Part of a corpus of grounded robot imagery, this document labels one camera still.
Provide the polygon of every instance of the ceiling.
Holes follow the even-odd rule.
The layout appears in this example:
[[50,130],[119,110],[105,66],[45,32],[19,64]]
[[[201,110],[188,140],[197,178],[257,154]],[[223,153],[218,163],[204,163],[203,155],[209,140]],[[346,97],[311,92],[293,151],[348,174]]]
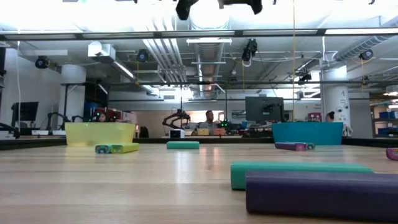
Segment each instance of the ceiling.
[[[8,4],[18,4],[21,1],[10,1]],[[94,4],[93,1],[86,0],[86,4],[73,5],[63,4],[63,12],[48,11],[46,16],[53,16],[48,20],[48,17],[43,15],[32,14],[38,7],[55,7],[59,6],[59,2],[41,0],[46,4],[33,4],[26,1],[26,7],[18,12],[5,11],[0,16],[0,29],[3,32],[60,32],[64,26],[64,30],[77,30],[80,32],[128,32],[136,30],[137,26],[145,23],[153,23],[158,18],[164,20],[170,19],[175,30],[191,29],[190,21],[180,21],[177,19],[174,7],[175,3],[166,3],[166,1],[144,1],[139,2],[138,6],[131,2],[113,2],[109,0],[99,1],[101,4]],[[291,29],[293,28],[292,8],[290,1],[278,1],[273,6],[272,1],[263,0],[264,8],[258,15],[253,15],[251,8],[246,5],[235,5],[227,7],[229,12],[229,29]],[[398,1],[385,0],[376,1],[372,6],[368,5],[367,1],[357,0],[301,0],[298,1],[296,8],[295,27],[301,29],[314,28],[336,28],[336,27],[379,27],[389,19],[397,16]],[[25,16],[32,14],[32,20],[28,22],[21,22],[18,19],[17,13],[24,13]],[[34,27],[35,20],[38,19],[41,27]],[[41,19],[46,19],[48,24],[43,23]],[[346,49],[350,45],[359,42],[366,37],[326,37],[325,38],[325,52],[326,64],[331,66],[339,66],[344,63],[348,66],[348,76],[352,80],[360,80],[363,75],[368,75],[370,80],[393,80],[394,76],[390,74],[397,74],[398,68],[398,37],[390,38],[389,40],[372,48],[374,51],[374,58],[366,62],[363,66],[358,58],[349,59],[347,62],[339,63],[332,61],[332,56],[335,52]],[[236,63],[235,60],[240,60],[244,46],[247,44],[247,38],[232,38],[231,44],[225,44],[223,50],[222,61],[226,64],[220,66],[218,80],[229,80],[230,77],[236,76],[238,82],[243,80],[249,81],[281,81],[290,80],[294,68],[299,68],[305,64],[310,58],[321,58],[323,52],[322,37],[259,37],[256,38],[258,43],[258,51],[264,52],[256,54],[256,58],[267,60],[274,58],[281,62],[258,62],[253,61],[250,67],[243,67],[241,63]],[[188,45],[187,39],[177,39],[178,48],[180,51],[183,64],[186,67],[196,68],[196,65],[191,63],[196,61],[193,44]],[[142,40],[102,40],[103,44],[111,44],[118,52],[117,56],[122,60],[128,69],[137,70],[157,70],[158,62],[150,54],[149,61],[140,63],[137,66],[136,53],[139,49],[147,49],[147,46]],[[295,42],[296,57],[303,57],[295,59],[295,67],[293,67],[292,58],[293,43]],[[96,63],[94,60],[87,57],[88,45],[90,40],[55,40],[55,41],[25,41],[20,44],[20,51],[23,54],[25,50],[68,50],[68,55],[50,56],[52,62],[58,65],[64,64],[78,64],[85,66],[88,71],[89,78],[100,78],[106,82],[119,82],[120,74],[114,68],[107,64]],[[35,57],[26,57],[29,60],[36,60]],[[391,58],[390,60],[381,60],[381,58]],[[231,74],[232,69],[235,68],[236,74]],[[146,81],[160,81],[156,73],[137,73],[141,82]],[[198,77],[189,76],[188,81],[198,81]],[[270,88],[275,86],[270,85],[236,85],[233,88]],[[291,87],[291,85],[278,85],[276,88]],[[370,85],[368,88],[362,89],[365,91],[384,91],[385,85]],[[360,88],[358,85],[351,86],[352,89]]]

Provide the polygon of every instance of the yellow bin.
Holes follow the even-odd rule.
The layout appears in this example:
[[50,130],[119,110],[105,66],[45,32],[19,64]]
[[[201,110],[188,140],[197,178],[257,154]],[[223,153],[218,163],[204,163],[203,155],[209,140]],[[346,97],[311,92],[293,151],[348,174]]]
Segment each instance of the yellow bin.
[[135,124],[128,123],[65,123],[67,144],[73,147],[100,144],[132,143]]

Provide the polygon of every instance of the purple foam block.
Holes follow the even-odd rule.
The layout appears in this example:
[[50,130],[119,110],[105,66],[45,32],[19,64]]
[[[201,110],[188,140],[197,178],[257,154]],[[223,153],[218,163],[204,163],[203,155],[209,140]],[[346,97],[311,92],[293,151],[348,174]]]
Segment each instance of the purple foam block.
[[398,161],[398,148],[386,149],[386,155],[390,160]]
[[246,210],[398,223],[398,175],[246,172]]
[[307,148],[305,143],[296,142],[276,142],[275,147],[277,149],[287,149],[292,151],[305,151]]

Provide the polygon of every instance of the woman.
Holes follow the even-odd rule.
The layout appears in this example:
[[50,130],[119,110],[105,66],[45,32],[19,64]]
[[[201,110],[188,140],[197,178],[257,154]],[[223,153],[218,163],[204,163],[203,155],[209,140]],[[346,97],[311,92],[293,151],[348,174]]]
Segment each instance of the woman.
[[326,122],[334,122],[335,121],[335,112],[331,111],[326,114]]

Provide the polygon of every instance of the green foam block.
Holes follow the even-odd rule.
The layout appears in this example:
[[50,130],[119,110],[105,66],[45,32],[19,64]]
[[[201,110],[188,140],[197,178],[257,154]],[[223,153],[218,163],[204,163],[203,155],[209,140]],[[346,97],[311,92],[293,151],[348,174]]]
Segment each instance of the green foam block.
[[139,149],[138,143],[127,143],[127,144],[113,144],[111,147],[112,154],[122,154],[127,152],[134,152]]
[[231,164],[232,189],[245,190],[246,171],[254,170],[373,173],[366,166],[349,163],[239,161]]
[[199,142],[196,141],[170,141],[167,143],[167,149],[199,149]]

